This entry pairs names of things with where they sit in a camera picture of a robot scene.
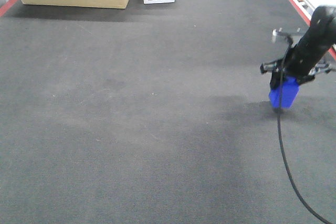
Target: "red floor stripe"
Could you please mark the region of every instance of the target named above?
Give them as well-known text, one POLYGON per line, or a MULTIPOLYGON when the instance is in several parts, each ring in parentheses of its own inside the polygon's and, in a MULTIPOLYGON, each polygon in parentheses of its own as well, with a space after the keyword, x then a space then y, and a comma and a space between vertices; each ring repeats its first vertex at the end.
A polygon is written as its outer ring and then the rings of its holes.
POLYGON ((6 4, 0 7, 0 17, 2 17, 18 0, 9 0, 6 4))

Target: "black cable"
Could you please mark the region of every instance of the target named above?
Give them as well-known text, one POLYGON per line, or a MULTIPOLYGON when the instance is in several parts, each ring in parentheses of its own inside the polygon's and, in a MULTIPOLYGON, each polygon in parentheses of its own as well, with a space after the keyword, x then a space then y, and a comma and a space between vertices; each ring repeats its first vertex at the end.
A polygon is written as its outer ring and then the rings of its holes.
POLYGON ((299 200, 301 201, 301 203, 305 206, 305 208, 311 213, 313 214, 316 218, 318 218, 320 221, 322 221, 325 224, 332 224, 330 221, 324 219, 322 216, 320 216, 317 212, 315 212, 309 205, 308 203, 305 201, 305 199, 301 196, 301 193, 299 192, 297 186, 294 183, 292 174, 290 172, 288 163, 287 163, 287 159, 286 159, 286 155, 285 155, 285 151, 283 149, 283 142, 282 142, 282 133, 281 133, 281 102, 282 102, 282 84, 283 84, 283 75, 284 75, 284 66, 285 66, 285 58, 287 56, 287 53, 289 51, 289 49, 291 48, 291 43, 289 41, 289 46, 288 49, 286 51, 286 54, 281 62, 281 69, 280 69, 280 88, 279 88, 279 92, 280 92, 280 96, 279 96, 279 108, 278 108, 278 134, 279 134, 279 143, 280 143, 280 148, 281 148, 281 154, 282 154, 282 159, 283 159, 283 163, 285 164, 285 168, 286 168, 286 172, 288 175, 288 178, 290 180, 290 183, 292 185, 292 188, 294 189, 296 195, 298 196, 299 200))

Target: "blue object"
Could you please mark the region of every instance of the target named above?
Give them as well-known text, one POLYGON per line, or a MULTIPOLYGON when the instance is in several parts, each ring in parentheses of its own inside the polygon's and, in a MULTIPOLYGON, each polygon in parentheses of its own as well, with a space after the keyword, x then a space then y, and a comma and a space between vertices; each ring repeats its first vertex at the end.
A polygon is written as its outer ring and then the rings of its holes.
MULTIPOLYGON (((282 84, 281 107, 282 108, 291 107, 298 92, 299 92, 299 85, 296 81, 296 78, 286 76, 286 79, 282 84)), ((279 102, 280 86, 276 89, 271 89, 268 96, 273 108, 278 108, 280 103, 279 102)))

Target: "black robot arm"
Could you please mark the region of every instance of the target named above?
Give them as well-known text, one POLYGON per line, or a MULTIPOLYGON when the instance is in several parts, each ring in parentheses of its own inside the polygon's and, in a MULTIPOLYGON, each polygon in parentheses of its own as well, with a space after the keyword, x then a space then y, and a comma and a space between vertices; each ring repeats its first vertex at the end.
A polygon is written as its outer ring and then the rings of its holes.
POLYGON ((336 6, 319 6, 311 17, 310 27, 285 61, 286 73, 307 76, 323 55, 336 43, 336 6))
POLYGON ((336 43, 336 6, 319 6, 312 14, 308 31, 299 42, 292 47, 293 34, 274 31, 276 36, 284 36, 289 44, 286 55, 282 59, 263 63, 260 72, 271 72, 271 89, 278 88, 281 73, 295 77, 299 85, 315 79, 320 72, 335 71, 330 64, 319 64, 324 54, 336 43))

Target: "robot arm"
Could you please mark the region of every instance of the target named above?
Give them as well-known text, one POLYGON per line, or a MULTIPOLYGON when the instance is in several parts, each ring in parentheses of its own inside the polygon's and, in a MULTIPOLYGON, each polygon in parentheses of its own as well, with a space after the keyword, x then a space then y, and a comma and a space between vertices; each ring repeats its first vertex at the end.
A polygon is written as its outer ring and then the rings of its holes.
POLYGON ((294 47, 285 69, 289 75, 304 77, 336 43, 336 6, 319 6, 311 17, 310 27, 294 47))
POLYGON ((271 89, 278 88, 281 76, 281 63, 284 60, 283 75, 296 78, 299 85, 315 79, 321 72, 335 71, 330 64, 319 63, 324 54, 336 43, 336 6, 319 6, 313 13, 308 31, 300 41, 292 47, 292 36, 274 31, 274 36, 284 36, 289 44, 285 58, 278 59, 260 66, 262 74, 272 73, 271 89))
POLYGON ((283 58, 261 64, 260 72, 272 73, 269 97, 273 107, 278 108, 279 101, 285 100, 281 106, 289 108, 300 85, 313 81, 315 75, 319 73, 336 71, 336 68, 329 63, 321 62, 324 54, 336 43, 336 6, 319 6, 313 12, 310 27, 304 34, 289 34, 274 30, 273 36, 285 37, 288 49, 283 58), (293 37, 298 35, 301 39, 292 46, 293 37))

